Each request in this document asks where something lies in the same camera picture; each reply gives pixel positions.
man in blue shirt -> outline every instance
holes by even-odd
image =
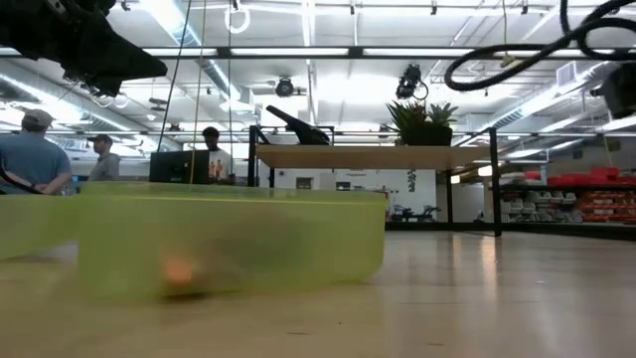
[[[58,194],[73,178],[65,151],[44,137],[52,122],[45,111],[29,110],[22,119],[20,134],[0,137],[0,164],[7,175],[48,195]],[[3,179],[0,192],[28,194]]]

green plant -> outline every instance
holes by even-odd
[[[450,103],[447,103],[444,107],[432,104],[428,116],[434,124],[450,126],[450,123],[456,122],[455,119],[450,119],[450,116],[453,115],[453,112],[457,110],[457,108],[456,106],[451,108]]]
[[[387,104],[395,127],[391,130],[399,133],[399,142],[405,145],[449,145],[452,129],[450,119],[457,107],[444,108],[433,105],[432,111],[426,111],[425,102],[409,102],[406,104]]]

black monitor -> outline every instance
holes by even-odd
[[[210,152],[197,150],[194,156],[195,171],[192,183],[209,184]],[[190,184],[192,163],[192,150],[152,153],[149,180],[154,183]]]

person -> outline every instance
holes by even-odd
[[[14,181],[44,194],[56,195],[71,181],[73,173],[65,151],[45,138],[51,123],[53,118],[45,111],[28,110],[22,118],[20,134],[0,137],[0,160]],[[0,180],[2,194],[29,194]]]
[[[210,150],[208,178],[213,184],[234,185],[235,175],[232,173],[232,157],[219,147],[219,131],[214,127],[203,130],[206,146]]]
[[[106,134],[98,134],[91,137],[92,149],[99,154],[97,164],[90,172],[88,181],[113,181],[119,180],[119,161],[117,154],[111,153],[112,138]]]

wooden floor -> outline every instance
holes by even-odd
[[[0,357],[636,357],[629,243],[395,233],[368,284],[125,307],[62,271],[0,265]]]

